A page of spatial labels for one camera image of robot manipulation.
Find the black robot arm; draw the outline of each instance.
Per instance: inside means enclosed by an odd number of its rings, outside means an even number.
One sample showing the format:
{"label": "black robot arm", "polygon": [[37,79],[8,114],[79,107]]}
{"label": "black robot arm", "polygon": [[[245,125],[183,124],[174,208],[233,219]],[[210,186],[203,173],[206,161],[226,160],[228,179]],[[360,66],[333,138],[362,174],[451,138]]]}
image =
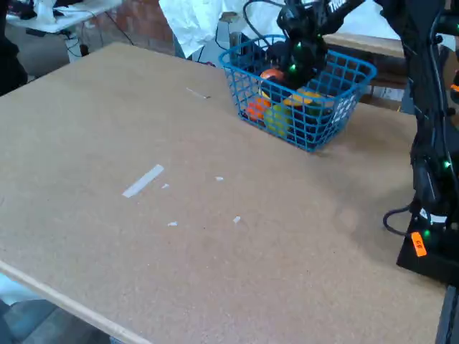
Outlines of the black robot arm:
{"label": "black robot arm", "polygon": [[[326,63],[323,35],[343,24],[344,17],[362,0],[326,0],[304,4],[286,0],[278,25],[287,37],[281,84],[298,89],[318,74]],[[409,209],[412,220],[397,263],[437,280],[459,286],[459,131],[450,121],[455,113],[440,68],[439,33],[459,35],[457,0],[445,10],[445,0],[376,0],[381,15],[400,36],[410,96],[415,105],[417,133],[410,151],[415,196]],[[413,233],[425,240],[427,256],[415,254]]]}

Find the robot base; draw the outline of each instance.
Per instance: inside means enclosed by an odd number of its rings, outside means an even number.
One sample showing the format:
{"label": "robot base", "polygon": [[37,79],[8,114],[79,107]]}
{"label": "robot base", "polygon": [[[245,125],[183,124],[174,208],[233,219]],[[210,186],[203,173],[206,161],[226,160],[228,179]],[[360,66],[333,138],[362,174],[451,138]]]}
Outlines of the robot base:
{"label": "robot base", "polygon": [[[424,233],[426,221],[412,217],[408,233]],[[411,238],[405,238],[397,265],[434,280],[459,287],[459,231],[429,231],[424,238],[427,255],[418,257]]]}

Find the orange label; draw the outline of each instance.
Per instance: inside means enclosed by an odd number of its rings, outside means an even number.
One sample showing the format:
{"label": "orange label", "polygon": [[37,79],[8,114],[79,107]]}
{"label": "orange label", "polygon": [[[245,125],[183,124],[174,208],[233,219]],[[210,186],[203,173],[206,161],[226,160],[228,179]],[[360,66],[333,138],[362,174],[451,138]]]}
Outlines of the orange label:
{"label": "orange label", "polygon": [[413,241],[413,245],[415,246],[416,255],[418,257],[427,256],[427,251],[424,246],[424,242],[422,240],[421,234],[418,231],[411,233],[411,240]]}

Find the blue wire basket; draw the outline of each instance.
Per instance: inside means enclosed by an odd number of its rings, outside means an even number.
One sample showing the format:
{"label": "blue wire basket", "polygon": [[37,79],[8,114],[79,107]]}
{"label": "blue wire basket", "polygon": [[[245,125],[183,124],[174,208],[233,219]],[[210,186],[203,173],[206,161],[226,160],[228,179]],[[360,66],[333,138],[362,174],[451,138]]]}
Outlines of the blue wire basket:
{"label": "blue wire basket", "polygon": [[[271,44],[285,40],[280,35],[265,38]],[[238,114],[259,129],[314,152],[344,128],[377,69],[329,50],[323,71],[301,89],[289,90],[259,76],[274,67],[266,57],[266,47],[263,39],[253,39],[219,56]],[[263,91],[268,87],[270,94],[289,92],[291,96],[273,101],[260,89],[262,82]]]}

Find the tabletop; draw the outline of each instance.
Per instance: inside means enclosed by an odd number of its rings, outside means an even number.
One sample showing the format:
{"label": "tabletop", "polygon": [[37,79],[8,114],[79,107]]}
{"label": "tabletop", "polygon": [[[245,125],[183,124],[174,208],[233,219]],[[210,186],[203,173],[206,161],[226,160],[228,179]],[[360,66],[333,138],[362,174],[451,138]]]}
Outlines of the tabletop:
{"label": "tabletop", "polygon": [[308,154],[239,120],[221,70],[122,44],[0,107],[0,272],[83,320],[135,344],[433,343],[445,288],[382,228],[413,195],[412,116],[358,105]]}
{"label": "tabletop", "polygon": [[370,37],[361,34],[329,34],[324,39],[329,44],[346,48],[392,57],[404,57],[402,43],[398,39]]}
{"label": "tabletop", "polygon": [[57,7],[56,10],[61,11],[64,16],[56,17],[54,24],[40,22],[36,17],[29,20],[21,20],[19,17],[11,14],[6,16],[6,20],[16,27],[26,27],[28,29],[55,34],[91,18],[95,18],[103,12],[120,6],[122,3],[123,0],[85,0],[67,7]]}

